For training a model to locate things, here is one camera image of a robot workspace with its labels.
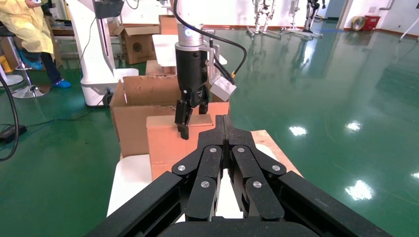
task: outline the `green floor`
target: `green floor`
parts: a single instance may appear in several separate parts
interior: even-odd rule
[[[323,39],[309,42],[217,31],[248,49],[235,78],[233,122],[266,129],[306,179],[392,235],[419,236],[419,47],[384,33],[321,28]],[[233,71],[242,54],[220,45]],[[31,75],[46,81],[43,72]],[[80,75],[63,76],[71,89],[16,100],[22,124],[91,109]],[[0,105],[0,123],[12,123],[2,89]],[[8,151],[0,144],[0,157]],[[108,109],[30,127],[16,155],[0,163],[0,236],[85,234],[106,217],[119,153]]]

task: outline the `wall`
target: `wall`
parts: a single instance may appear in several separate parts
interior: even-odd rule
[[[345,0],[330,0],[329,5],[327,6],[327,12],[325,18],[329,17],[340,17],[340,14],[343,10],[343,5]]]
[[[127,0],[133,7],[135,0]],[[305,6],[307,2],[300,0],[300,11],[295,17],[297,26],[303,26],[305,22]],[[252,0],[200,0],[197,6],[202,9],[202,23],[206,25],[254,25],[254,5]],[[292,18],[289,16],[291,8],[290,0],[276,0],[275,14],[271,26],[290,26]],[[166,14],[158,1],[141,0],[136,10],[131,9],[127,3],[122,10],[122,22],[124,24],[158,24],[159,14]]]
[[[380,11],[380,7],[387,7],[391,0],[348,0],[352,1],[348,16],[344,21],[344,28],[351,28],[352,18],[355,16],[375,15],[381,16],[377,25],[380,28],[388,11]]]
[[[322,0],[319,0],[318,3],[320,4],[320,8],[319,8],[319,11],[317,12],[317,15],[323,16],[323,18],[326,18],[326,14],[327,14],[326,12],[329,10],[329,6],[330,6],[331,1],[333,1],[333,0],[325,0],[326,8],[322,9],[323,2],[322,2]]]
[[[381,28],[404,33],[419,18],[419,9],[416,9],[418,2],[419,0],[396,0]],[[409,34],[419,35],[419,23],[409,31]]]

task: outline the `white table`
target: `white table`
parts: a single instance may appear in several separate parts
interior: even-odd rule
[[[174,44],[178,42],[177,35],[152,35],[157,63],[162,67],[176,66],[176,53]],[[220,55],[220,63],[227,64],[227,60]]]
[[[277,160],[267,146],[256,144],[256,147],[268,156]],[[107,216],[111,215],[114,211],[124,205],[151,182],[149,155],[131,156],[120,160],[115,170]],[[237,205],[227,170],[224,170],[224,175],[221,180],[216,216],[223,216],[224,218],[243,217],[243,213],[239,210],[239,206]],[[185,221],[184,215],[178,220],[178,222],[182,221]]]

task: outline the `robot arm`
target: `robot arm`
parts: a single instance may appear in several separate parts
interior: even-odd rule
[[[203,31],[199,22],[200,13],[196,8],[195,0],[173,2],[173,13],[178,21],[178,43],[175,50],[177,80],[181,91],[181,98],[176,104],[175,123],[181,138],[185,140],[189,139],[188,123],[192,109],[199,106],[200,114],[208,111],[210,94],[207,81],[211,85],[210,91],[224,101],[236,89],[234,73],[228,74],[218,62],[218,45],[204,42],[203,35],[240,47],[246,57],[246,49],[241,45]],[[236,72],[244,63],[245,57]]]

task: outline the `open cardboard box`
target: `open cardboard box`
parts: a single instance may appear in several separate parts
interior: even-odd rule
[[[177,35],[177,22],[173,15],[159,15],[160,34]]]
[[[124,77],[124,83],[118,83],[110,107],[123,158],[149,153],[147,117],[174,115],[180,96],[175,75]],[[229,102],[213,96],[208,114],[215,121],[216,115],[228,114],[229,108]]]
[[[113,34],[122,36],[126,63],[137,64],[156,59],[151,35],[159,31],[158,25],[124,25],[117,27]]]

